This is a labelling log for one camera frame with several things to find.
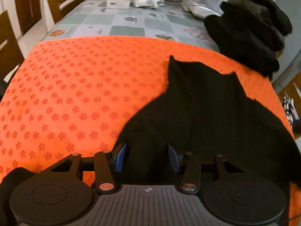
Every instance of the white charger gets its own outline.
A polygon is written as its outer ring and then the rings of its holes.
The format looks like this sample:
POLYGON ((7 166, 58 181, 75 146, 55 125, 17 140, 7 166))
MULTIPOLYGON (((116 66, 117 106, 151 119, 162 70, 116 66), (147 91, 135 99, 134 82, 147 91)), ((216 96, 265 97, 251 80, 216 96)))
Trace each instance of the white charger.
POLYGON ((160 2, 164 0, 133 0, 134 7, 158 8, 160 2))

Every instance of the wooden door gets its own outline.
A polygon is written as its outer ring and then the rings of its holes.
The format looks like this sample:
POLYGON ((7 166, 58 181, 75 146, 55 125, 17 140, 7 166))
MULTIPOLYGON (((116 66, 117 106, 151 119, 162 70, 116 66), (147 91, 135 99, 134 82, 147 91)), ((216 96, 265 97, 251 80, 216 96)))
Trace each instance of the wooden door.
POLYGON ((42 18, 40 0, 15 0, 15 3, 21 33, 24 35, 42 18))

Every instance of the floor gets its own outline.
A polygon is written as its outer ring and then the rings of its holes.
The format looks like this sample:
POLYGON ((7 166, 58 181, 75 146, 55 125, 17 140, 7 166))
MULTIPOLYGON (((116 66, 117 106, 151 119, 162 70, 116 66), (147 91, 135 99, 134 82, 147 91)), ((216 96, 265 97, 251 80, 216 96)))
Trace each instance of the floor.
MULTIPOLYGON (((37 22, 18 42, 21 52, 24 58, 31 52, 35 45, 37 45, 46 36, 46 29, 42 20, 37 22)), ((8 82, 11 75, 18 69, 16 66, 8 75, 4 78, 4 81, 8 82)))

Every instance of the round pad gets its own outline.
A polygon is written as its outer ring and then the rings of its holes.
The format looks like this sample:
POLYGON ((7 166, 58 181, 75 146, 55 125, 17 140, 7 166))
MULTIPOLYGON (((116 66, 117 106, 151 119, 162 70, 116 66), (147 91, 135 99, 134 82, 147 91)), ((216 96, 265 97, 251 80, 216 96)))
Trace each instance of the round pad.
POLYGON ((77 179, 29 179, 18 185, 10 206, 29 225, 61 225, 82 216, 93 202, 91 189, 77 179))
POLYGON ((268 181, 216 181, 205 189, 203 202, 211 213, 225 222, 260 225, 279 219, 285 207, 285 196, 268 181))
POLYGON ((259 188, 247 185, 232 188, 229 196, 233 201, 242 205, 256 205, 264 198, 264 194, 259 188))

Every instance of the white box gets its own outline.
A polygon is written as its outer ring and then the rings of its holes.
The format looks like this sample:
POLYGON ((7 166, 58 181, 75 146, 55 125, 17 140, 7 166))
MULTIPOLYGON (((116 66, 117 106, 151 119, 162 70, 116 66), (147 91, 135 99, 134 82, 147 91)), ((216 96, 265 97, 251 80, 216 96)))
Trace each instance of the white box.
POLYGON ((106 1, 107 8, 129 9, 130 4, 131 4, 131 0, 107 0, 106 1))

